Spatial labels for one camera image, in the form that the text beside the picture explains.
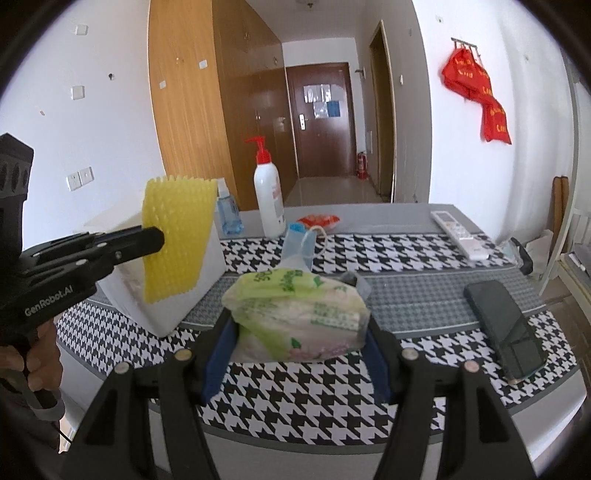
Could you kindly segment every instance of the hand sanitizer bottle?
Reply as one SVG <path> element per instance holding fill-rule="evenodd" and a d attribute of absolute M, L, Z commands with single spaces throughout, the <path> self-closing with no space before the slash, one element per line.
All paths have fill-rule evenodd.
<path fill-rule="evenodd" d="M 285 215 L 279 172 L 271 161 L 271 154 L 265 148 L 265 137 L 255 137 L 247 142 L 256 142 L 256 170 L 254 176 L 256 200 L 261 213 L 262 229 L 265 236 L 276 238 L 285 232 Z"/>
<path fill-rule="evenodd" d="M 236 200 L 230 195 L 226 179 L 217 180 L 217 211 L 220 214 L 220 222 L 224 235 L 237 235 L 244 230 L 240 212 Z"/>

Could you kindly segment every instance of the white box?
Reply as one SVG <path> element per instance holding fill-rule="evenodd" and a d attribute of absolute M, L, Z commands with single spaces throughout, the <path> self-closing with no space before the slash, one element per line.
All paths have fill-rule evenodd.
<path fill-rule="evenodd" d="M 87 222 L 82 231 L 113 232 L 141 225 L 142 194 L 130 195 Z M 156 303 L 144 301 L 144 263 L 141 258 L 115 267 L 99 285 L 113 306 L 158 337 L 167 336 L 226 271 L 226 260 L 215 224 L 209 236 L 199 280 L 194 289 Z"/>

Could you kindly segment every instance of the yellow sponge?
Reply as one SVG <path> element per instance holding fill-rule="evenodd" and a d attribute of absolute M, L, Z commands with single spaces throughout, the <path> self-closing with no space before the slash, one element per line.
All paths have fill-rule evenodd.
<path fill-rule="evenodd" d="M 185 293 L 197 284 L 216 198 L 216 180 L 163 177 L 146 185 L 142 225 L 164 233 L 160 252 L 144 257 L 147 303 Z"/>

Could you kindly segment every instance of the paper notice on door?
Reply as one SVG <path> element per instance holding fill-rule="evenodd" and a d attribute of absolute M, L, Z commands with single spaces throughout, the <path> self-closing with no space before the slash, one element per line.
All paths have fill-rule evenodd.
<path fill-rule="evenodd" d="M 304 100 L 306 103 L 320 102 L 321 99 L 320 85 L 306 85 L 304 87 Z"/>
<path fill-rule="evenodd" d="M 330 118 L 340 116 L 340 102 L 333 100 L 332 102 L 326 102 L 326 106 Z"/>
<path fill-rule="evenodd" d="M 304 87 L 304 101 L 306 103 L 330 102 L 332 98 L 330 85 L 306 85 Z"/>
<path fill-rule="evenodd" d="M 314 102 L 314 118 L 328 118 L 329 109 L 327 102 Z"/>

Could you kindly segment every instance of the smartphone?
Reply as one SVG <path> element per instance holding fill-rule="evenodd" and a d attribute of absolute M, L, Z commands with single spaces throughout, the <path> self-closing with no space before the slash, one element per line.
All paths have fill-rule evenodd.
<path fill-rule="evenodd" d="M 542 368 L 547 355 L 511 294 L 496 280 L 472 283 L 464 296 L 491 341 L 511 385 Z"/>

